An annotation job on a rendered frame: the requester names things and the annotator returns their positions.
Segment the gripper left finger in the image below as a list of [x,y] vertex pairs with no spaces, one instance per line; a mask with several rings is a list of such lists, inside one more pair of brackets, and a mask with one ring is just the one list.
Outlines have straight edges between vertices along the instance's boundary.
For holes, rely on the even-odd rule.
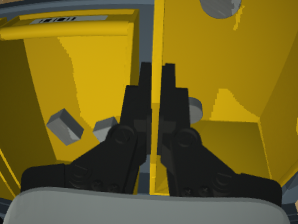
[[27,168],[20,193],[60,187],[133,195],[139,166],[151,155],[151,90],[151,62],[141,62],[138,86],[126,85],[120,122],[109,129],[105,140],[70,164]]

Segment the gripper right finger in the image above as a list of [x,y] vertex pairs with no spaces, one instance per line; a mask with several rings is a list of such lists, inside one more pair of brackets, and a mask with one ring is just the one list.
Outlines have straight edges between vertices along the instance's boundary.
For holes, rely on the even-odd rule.
[[157,155],[166,167],[169,196],[244,197],[282,205],[277,181],[237,174],[202,145],[190,127],[188,88],[176,87],[175,63],[162,65]]

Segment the yellow bin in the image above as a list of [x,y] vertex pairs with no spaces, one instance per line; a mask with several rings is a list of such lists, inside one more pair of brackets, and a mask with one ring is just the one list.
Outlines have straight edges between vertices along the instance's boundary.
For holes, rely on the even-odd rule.
[[150,195],[169,195],[157,155],[165,63],[175,63],[176,87],[202,103],[190,127],[235,173],[282,187],[298,171],[298,0],[242,0],[226,19],[200,0],[155,0]]
[[[119,123],[126,85],[138,83],[139,9],[33,13],[0,26],[0,154],[19,188],[27,168],[70,164],[100,144],[95,123]],[[63,108],[84,128],[68,146],[46,127]]]
[[[0,26],[7,22],[7,17],[0,18]],[[0,198],[12,200],[20,193],[19,186],[15,182],[2,156],[0,155]],[[8,187],[8,188],[7,188]],[[12,194],[11,194],[12,193]]]

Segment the grey steel disc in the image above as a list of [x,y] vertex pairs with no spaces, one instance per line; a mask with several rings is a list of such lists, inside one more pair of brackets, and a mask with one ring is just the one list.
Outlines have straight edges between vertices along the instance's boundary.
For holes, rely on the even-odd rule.
[[190,124],[196,123],[203,117],[202,103],[193,97],[189,97]]
[[233,16],[241,6],[241,0],[200,0],[204,12],[216,19]]

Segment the small grey block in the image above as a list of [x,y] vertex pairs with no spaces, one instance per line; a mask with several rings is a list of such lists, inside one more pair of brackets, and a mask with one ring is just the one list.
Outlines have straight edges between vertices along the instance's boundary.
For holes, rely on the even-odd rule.
[[46,126],[66,145],[79,141],[84,128],[63,108],[53,114]]
[[118,124],[116,118],[110,117],[104,120],[97,121],[95,123],[94,129],[93,129],[93,134],[95,137],[98,139],[98,141],[101,143],[105,140],[108,130],[113,126]]

